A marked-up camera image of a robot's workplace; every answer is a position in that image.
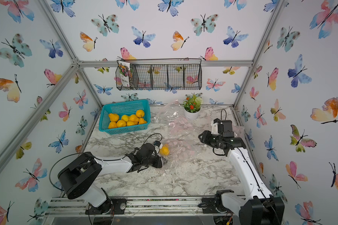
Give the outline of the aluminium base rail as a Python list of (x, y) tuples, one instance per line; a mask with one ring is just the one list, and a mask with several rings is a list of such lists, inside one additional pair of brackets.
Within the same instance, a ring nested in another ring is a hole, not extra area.
[(54, 198), (45, 217), (144, 217), (144, 216), (239, 216), (246, 203), (244, 196), (225, 207), (215, 196), (184, 197), (111, 197), (104, 206), (93, 207), (83, 199)]

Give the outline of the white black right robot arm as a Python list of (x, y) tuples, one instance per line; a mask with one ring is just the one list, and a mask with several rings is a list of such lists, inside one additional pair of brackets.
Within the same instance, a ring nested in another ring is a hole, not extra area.
[(203, 198), (199, 207), (203, 211), (216, 211), (237, 216), (241, 225), (280, 225), (284, 214), (284, 202), (274, 197), (265, 186), (253, 165), (247, 147), (240, 137), (235, 137), (232, 121), (214, 119), (211, 130), (199, 136), (201, 143), (212, 150), (223, 150), (222, 156), (234, 166), (243, 187), (244, 196), (234, 190), (219, 190), (210, 201)]

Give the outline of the seed packet in basket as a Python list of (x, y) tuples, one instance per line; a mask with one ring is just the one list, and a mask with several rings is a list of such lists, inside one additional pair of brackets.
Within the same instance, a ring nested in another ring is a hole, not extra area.
[(130, 87), (130, 79), (132, 78), (130, 63), (120, 61), (118, 64), (118, 68), (121, 85), (123, 87)]

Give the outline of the clear zip-top bag with pears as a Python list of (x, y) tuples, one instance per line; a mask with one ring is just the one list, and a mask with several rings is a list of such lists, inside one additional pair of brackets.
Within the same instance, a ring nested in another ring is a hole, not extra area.
[(246, 138), (245, 128), (243, 126), (232, 126), (234, 137), (240, 137), (242, 140)]

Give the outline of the teal plastic basket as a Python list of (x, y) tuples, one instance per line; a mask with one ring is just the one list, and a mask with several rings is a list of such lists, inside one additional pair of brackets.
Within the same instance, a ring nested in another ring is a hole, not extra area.
[(135, 100), (104, 105), (99, 131), (110, 135), (141, 131), (151, 122), (148, 100)]

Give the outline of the orange pear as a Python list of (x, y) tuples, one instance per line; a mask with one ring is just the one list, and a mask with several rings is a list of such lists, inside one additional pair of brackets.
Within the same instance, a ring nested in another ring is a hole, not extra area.
[(120, 116), (116, 113), (109, 113), (108, 117), (111, 122), (118, 122), (120, 120)]

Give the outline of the white pot artificial plant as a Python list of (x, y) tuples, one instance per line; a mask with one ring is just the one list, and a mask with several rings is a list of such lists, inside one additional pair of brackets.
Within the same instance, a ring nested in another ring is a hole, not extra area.
[(199, 116), (201, 105), (203, 104), (203, 93), (187, 94), (186, 99), (183, 101), (185, 116), (189, 121), (194, 121)]

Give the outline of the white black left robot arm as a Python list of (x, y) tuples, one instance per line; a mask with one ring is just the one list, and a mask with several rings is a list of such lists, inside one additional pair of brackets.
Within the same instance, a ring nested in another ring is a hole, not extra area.
[(62, 169), (57, 177), (68, 199), (83, 199), (95, 208), (111, 204), (104, 190), (94, 185), (98, 176), (116, 172), (141, 172), (150, 167), (160, 169), (164, 165), (160, 149), (163, 144), (155, 141), (145, 143), (123, 157), (96, 157), (91, 152), (84, 152), (68, 166)]

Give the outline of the yellow-green pear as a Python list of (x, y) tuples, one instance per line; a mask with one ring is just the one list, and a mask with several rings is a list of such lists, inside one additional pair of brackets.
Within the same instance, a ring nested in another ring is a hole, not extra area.
[(130, 117), (129, 117), (128, 115), (123, 115), (123, 116), (121, 117), (121, 120), (123, 120), (123, 121), (125, 121), (125, 122), (128, 122), (128, 121), (130, 121)]

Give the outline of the yellow pear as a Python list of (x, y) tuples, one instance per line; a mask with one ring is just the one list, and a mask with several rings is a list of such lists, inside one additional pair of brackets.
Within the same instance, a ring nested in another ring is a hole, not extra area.
[(135, 114), (132, 114), (132, 115), (129, 116), (129, 121), (138, 123), (139, 120), (140, 120), (140, 119), (139, 119), (139, 118), (137, 117), (137, 115), (135, 115)]
[(116, 126), (117, 127), (126, 127), (127, 126), (127, 122), (124, 121), (124, 120), (119, 120), (117, 123), (116, 123)]
[(141, 125), (141, 124), (147, 124), (147, 121), (144, 118), (139, 118), (138, 124), (139, 125)]
[(170, 155), (170, 150), (169, 150), (169, 147), (167, 144), (163, 145), (160, 150), (159, 150), (159, 153), (162, 155), (162, 156), (168, 156)]
[(118, 128), (117, 123), (116, 122), (110, 122), (108, 125), (108, 129), (114, 129), (114, 128)]

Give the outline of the clear bag of lemons front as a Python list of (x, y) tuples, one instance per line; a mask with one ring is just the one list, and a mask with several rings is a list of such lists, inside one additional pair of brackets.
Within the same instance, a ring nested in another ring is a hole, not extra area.
[(170, 155), (168, 156), (160, 154), (163, 158), (163, 169), (166, 171), (174, 170), (183, 163), (188, 163), (201, 155), (204, 152), (204, 144), (200, 143), (198, 135), (198, 130), (195, 128), (174, 137), (170, 136), (168, 132), (160, 132), (161, 144), (167, 144), (170, 150)]

